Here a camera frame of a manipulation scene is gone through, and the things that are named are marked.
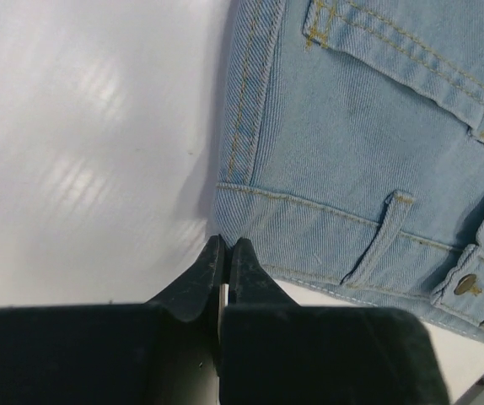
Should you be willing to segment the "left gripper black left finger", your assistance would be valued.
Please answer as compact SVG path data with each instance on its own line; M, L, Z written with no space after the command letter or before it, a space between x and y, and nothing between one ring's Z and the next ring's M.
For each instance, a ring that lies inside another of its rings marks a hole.
M139 304L0 308L0 404L215 404L225 244Z

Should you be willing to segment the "light denim skirt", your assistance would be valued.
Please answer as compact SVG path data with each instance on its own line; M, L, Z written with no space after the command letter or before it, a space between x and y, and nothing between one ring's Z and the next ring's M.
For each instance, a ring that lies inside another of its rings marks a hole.
M484 1L243 1L214 216L274 277L484 343Z

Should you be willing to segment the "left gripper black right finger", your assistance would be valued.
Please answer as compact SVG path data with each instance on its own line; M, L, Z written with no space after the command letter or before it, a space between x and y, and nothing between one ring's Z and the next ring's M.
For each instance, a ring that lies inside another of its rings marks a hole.
M221 321L223 404L446 404L425 326L396 308L302 306L247 239L230 253Z

